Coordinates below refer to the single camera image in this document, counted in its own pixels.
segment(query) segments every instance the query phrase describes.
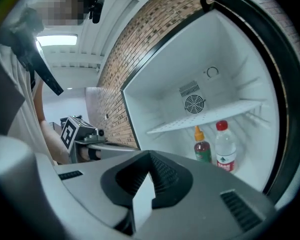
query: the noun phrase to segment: fluorescent light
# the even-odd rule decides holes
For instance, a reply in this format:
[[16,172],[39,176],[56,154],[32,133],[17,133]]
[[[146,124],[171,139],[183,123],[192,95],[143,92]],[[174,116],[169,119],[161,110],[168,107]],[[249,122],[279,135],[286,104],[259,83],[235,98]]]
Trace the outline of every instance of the fluorescent light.
[[75,46],[77,43],[76,35],[43,35],[37,36],[41,46]]

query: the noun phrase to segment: white shelf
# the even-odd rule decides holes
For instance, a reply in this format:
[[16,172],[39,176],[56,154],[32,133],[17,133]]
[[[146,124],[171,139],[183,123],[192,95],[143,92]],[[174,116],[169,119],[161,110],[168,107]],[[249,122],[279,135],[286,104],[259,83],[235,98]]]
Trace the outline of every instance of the white shelf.
[[179,130],[187,127],[194,127],[204,125],[230,117],[240,115],[242,113],[253,110],[256,107],[261,106],[262,102],[253,100],[239,100],[226,105],[210,109],[205,112],[186,116],[175,121],[160,125],[154,129],[148,131],[148,134],[169,132]]

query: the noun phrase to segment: refrigerator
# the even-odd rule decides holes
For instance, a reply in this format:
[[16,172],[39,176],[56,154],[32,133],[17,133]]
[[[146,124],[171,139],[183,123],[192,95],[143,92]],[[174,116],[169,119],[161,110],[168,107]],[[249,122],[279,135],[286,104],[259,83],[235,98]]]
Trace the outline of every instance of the refrigerator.
[[253,1],[205,1],[124,82],[135,140],[141,150],[196,160],[199,126],[216,164],[216,122],[227,120],[236,141],[230,173],[279,208],[300,182],[300,61]]

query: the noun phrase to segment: brick wall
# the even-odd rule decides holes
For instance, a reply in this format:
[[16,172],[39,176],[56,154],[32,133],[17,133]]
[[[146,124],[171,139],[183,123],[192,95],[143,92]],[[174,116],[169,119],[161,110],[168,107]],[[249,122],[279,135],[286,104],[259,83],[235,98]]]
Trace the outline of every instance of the brick wall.
[[[254,0],[282,27],[300,57],[300,38],[274,0]],[[150,0],[132,18],[116,41],[102,71],[98,87],[86,89],[92,125],[105,129],[109,141],[136,147],[120,88],[147,52],[169,31],[201,10],[200,0]]]

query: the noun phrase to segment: bottle label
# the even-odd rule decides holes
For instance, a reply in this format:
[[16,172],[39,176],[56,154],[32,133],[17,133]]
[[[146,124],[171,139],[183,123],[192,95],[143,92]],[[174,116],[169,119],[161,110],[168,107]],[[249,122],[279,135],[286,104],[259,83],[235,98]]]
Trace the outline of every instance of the bottle label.
[[236,152],[233,152],[232,154],[226,156],[216,154],[216,165],[220,168],[225,169],[228,172],[231,172],[235,169],[236,156]]
[[196,151],[195,156],[198,161],[207,162],[207,163],[211,163],[212,161],[210,149],[206,151]]

